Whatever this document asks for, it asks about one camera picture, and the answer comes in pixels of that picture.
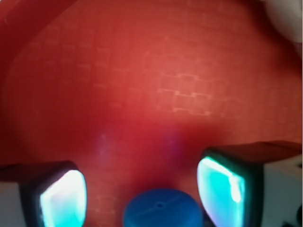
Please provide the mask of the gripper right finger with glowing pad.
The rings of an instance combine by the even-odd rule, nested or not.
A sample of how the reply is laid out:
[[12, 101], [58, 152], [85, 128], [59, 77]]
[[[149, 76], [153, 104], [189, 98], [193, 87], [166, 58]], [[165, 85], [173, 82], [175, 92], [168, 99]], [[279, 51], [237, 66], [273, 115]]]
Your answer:
[[206, 148], [197, 166], [205, 212], [217, 227], [300, 227], [303, 147], [276, 140]]

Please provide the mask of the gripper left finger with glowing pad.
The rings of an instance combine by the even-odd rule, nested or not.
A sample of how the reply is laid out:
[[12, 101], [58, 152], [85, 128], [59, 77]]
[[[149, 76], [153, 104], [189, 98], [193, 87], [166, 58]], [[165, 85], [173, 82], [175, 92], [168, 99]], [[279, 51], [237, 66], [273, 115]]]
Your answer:
[[86, 213], [85, 177], [73, 162], [1, 165], [2, 227], [81, 227]]

